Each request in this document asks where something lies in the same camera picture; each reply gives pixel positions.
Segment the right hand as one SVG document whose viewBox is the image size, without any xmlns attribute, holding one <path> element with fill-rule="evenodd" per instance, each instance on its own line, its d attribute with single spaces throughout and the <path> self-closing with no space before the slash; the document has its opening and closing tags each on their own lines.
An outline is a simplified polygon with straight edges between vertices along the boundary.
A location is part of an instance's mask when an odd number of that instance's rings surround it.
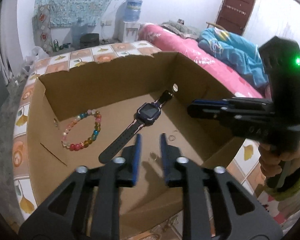
<svg viewBox="0 0 300 240">
<path fill-rule="evenodd" d="M 280 163 L 282 161 L 290 161 L 290 170 L 288 175 L 293 174 L 300 168 L 300 143 L 298 149 L 293 152 L 284 152 L 277 156 L 271 149 L 270 145 L 259 144 L 258 150 L 260 152 L 259 163 L 261 165 L 261 172 L 266 178 L 271 178 L 280 174 L 282 168 Z"/>
</svg>

